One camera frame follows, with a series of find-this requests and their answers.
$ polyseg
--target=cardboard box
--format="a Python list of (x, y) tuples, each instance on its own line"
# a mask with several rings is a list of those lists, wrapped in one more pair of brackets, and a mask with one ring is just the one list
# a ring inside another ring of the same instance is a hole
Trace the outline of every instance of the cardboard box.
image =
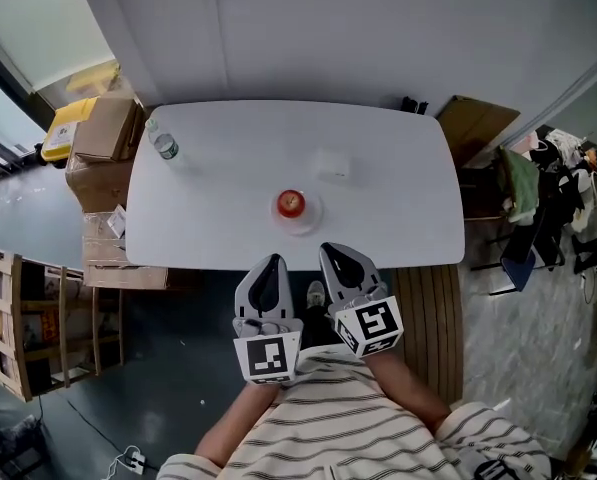
[(127, 206), (129, 180), (134, 161), (89, 164), (72, 149), (65, 179), (83, 213), (112, 212), (117, 205)]
[(125, 239), (107, 224), (112, 212), (85, 214), (83, 262), (85, 285), (130, 290), (193, 289), (201, 271), (134, 265), (127, 261)]
[(88, 119), (78, 123), (73, 151), (87, 162), (114, 162), (136, 132), (138, 105), (132, 99), (98, 98)]
[(454, 96), (437, 119), (456, 168), (471, 160), (519, 115), (517, 110)]

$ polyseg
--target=wooden bench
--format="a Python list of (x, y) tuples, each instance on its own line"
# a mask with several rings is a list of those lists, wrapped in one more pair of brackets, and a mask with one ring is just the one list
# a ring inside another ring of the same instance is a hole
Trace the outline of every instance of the wooden bench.
[(392, 271), (407, 365), (447, 404), (462, 398), (463, 329), (456, 265)]

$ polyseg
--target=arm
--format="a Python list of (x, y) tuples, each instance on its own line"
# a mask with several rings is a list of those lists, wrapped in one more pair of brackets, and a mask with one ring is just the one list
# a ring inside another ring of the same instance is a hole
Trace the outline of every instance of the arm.
[(227, 412), (200, 440), (196, 455), (221, 468), (269, 408), (280, 391), (280, 384), (247, 384)]
[(414, 413), (434, 434), (451, 410), (438, 395), (414, 375), (392, 352), (363, 358), (385, 394), (403, 409)]

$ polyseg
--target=floor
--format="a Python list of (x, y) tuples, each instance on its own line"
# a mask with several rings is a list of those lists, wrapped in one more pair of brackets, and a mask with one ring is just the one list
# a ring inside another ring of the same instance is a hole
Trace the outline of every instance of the floor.
[[(465, 400), (501, 404), (563, 458), (584, 424), (597, 378), (592, 305), (571, 273), (571, 258), (554, 272), (535, 272), (522, 294), (489, 297), (507, 283), (504, 275), (469, 266), (499, 253), (484, 239), (500, 232), (498, 224), (466, 227)], [(597, 222), (587, 233), (597, 233)], [(44, 167), (0, 181), (0, 248), (79, 267), (81, 236), (80, 207), (64, 171)], [(563, 246), (572, 256), (567, 238)], [(31, 478), (104, 478), (117, 454), (68, 401), (115, 446), (135, 444), (151, 464), (193, 451), (243, 385), (231, 343), (233, 292), (243, 275), (207, 272), (196, 293), (131, 294), (127, 365), (42, 396), (52, 467)], [(294, 294), (304, 293), (313, 275), (292, 275)], [(0, 387), (0, 426), (30, 413), (40, 414), (38, 400), (24, 404)], [(133, 477), (120, 469), (120, 480)]]

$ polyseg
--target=white table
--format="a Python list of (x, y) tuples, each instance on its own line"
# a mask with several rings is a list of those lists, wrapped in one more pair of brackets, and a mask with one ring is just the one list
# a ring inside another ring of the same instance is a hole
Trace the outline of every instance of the white table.
[[(143, 136), (127, 204), (129, 260), (163, 267), (249, 270), (268, 254), (318, 270), (323, 242), (348, 245), (378, 268), (459, 262), (462, 204), (449, 148), (431, 117), (301, 101), (159, 107), (189, 169), (172, 169)], [(319, 148), (352, 158), (350, 183), (314, 173)], [(272, 219), (278, 192), (315, 192), (320, 226), (291, 236)]]

